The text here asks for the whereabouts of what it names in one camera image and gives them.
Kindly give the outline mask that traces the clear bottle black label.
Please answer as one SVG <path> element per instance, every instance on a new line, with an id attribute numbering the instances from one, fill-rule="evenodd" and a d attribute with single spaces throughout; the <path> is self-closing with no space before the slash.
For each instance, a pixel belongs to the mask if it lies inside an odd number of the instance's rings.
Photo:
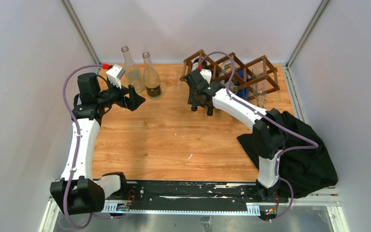
<path id="1" fill-rule="evenodd" d="M 156 100 L 161 97 L 162 95 L 162 88 L 161 88 L 161 79 L 157 70 L 154 68 L 151 59 L 150 53 L 148 51 L 143 52 L 143 60 L 144 60 L 144 71 L 143 71 L 143 81 L 145 85 L 145 90 L 147 95 Z"/>
<path id="2" fill-rule="evenodd" d="M 124 45 L 121 47 L 121 51 L 124 57 L 126 76 L 131 85 L 134 86 L 136 93 L 141 94 L 144 92 L 145 87 L 143 83 L 143 77 L 140 72 L 140 68 L 137 63 L 133 60 L 128 46 Z"/>

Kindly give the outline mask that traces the dark green wine bottle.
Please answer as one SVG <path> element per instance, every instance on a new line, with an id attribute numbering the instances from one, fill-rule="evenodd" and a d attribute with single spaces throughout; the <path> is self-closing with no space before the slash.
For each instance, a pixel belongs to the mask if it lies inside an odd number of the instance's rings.
<path id="1" fill-rule="evenodd" d="M 195 58 L 193 60 L 191 72 L 197 69 L 199 64 L 199 58 Z M 207 106 L 202 105 L 201 103 L 198 103 L 197 100 L 194 97 L 194 94 L 192 93 L 192 90 L 189 89 L 189 97 L 188 97 L 188 104 L 191 105 L 191 111 L 195 112 L 197 111 L 198 107 L 207 108 Z"/>

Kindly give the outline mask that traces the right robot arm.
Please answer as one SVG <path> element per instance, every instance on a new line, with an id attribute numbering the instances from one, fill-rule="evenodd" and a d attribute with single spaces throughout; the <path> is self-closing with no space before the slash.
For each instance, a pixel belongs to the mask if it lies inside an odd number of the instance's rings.
<path id="1" fill-rule="evenodd" d="M 225 111 L 251 129 L 251 145 L 254 156 L 258 157 L 257 197 L 268 202 L 279 187 L 277 169 L 286 142 L 282 117 L 276 109 L 267 111 L 250 104 L 220 82 L 208 83 L 210 76 L 210 70 L 195 69 L 184 80 L 196 105 Z"/>

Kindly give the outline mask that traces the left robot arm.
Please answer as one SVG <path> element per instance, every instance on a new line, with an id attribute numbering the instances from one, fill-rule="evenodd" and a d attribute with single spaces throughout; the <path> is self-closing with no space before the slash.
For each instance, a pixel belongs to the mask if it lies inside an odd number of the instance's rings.
<path id="1" fill-rule="evenodd" d="M 145 98 L 132 85 L 121 85 L 122 74 L 107 74 L 107 90 L 101 90 L 99 75 L 78 76 L 79 94 L 71 110 L 73 139 L 65 169 L 59 181 L 51 183 L 50 193 L 65 215 L 95 213 L 103 210 L 105 200 L 128 195 L 127 180 L 122 172 L 107 173 L 95 181 L 92 175 L 94 147 L 103 116 L 115 104 L 136 110 Z"/>

